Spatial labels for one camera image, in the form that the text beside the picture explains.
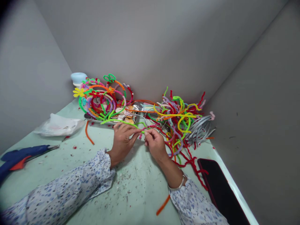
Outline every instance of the yellow flower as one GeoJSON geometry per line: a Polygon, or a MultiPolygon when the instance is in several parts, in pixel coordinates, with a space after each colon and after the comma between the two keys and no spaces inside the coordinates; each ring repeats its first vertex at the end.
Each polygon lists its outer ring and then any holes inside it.
{"type": "Polygon", "coordinates": [[[78,97],[78,96],[84,97],[84,93],[83,92],[84,92],[83,88],[81,90],[79,90],[79,88],[75,88],[75,91],[73,91],[73,93],[75,93],[74,97],[75,98],[78,97]]]}

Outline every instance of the silver bracelet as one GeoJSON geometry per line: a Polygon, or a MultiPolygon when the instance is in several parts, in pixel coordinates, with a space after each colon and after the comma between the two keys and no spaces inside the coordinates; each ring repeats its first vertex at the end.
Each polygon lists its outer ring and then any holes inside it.
{"type": "Polygon", "coordinates": [[[183,183],[184,183],[185,178],[187,178],[187,177],[186,177],[185,175],[183,175],[182,182],[181,182],[180,186],[177,187],[177,188],[170,188],[170,186],[169,186],[169,184],[168,184],[169,189],[170,189],[171,191],[177,191],[177,190],[179,190],[179,189],[183,186],[183,183]]]}

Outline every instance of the patterned shirt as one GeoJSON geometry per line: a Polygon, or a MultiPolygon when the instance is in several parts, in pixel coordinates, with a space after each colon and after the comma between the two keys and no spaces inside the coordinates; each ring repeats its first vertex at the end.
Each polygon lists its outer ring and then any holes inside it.
{"type": "MultiPolygon", "coordinates": [[[[59,225],[85,202],[108,190],[115,170],[104,148],[82,166],[65,173],[49,184],[31,191],[2,213],[5,224],[59,225]]],[[[227,224],[215,206],[199,191],[194,182],[170,191],[182,224],[227,224]]]]}

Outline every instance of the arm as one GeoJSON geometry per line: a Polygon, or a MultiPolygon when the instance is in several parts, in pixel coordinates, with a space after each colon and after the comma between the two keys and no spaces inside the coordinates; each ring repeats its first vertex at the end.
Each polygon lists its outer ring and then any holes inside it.
{"type": "Polygon", "coordinates": [[[2,213],[5,224],[63,224],[83,203],[108,190],[113,167],[126,157],[141,131],[124,125],[114,126],[111,151],[104,148],[82,166],[31,191],[2,213]]]}
{"type": "Polygon", "coordinates": [[[178,210],[181,224],[228,224],[226,218],[207,200],[195,183],[169,158],[164,139],[156,130],[145,132],[145,145],[162,169],[170,188],[171,200],[178,210]]]}

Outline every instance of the orange flower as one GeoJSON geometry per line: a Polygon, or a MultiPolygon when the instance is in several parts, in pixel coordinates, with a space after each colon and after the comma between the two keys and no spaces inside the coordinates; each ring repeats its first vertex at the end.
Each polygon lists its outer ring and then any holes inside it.
{"type": "Polygon", "coordinates": [[[115,92],[115,89],[112,87],[109,87],[107,90],[107,93],[109,93],[109,94],[113,94],[114,92],[115,92]]]}

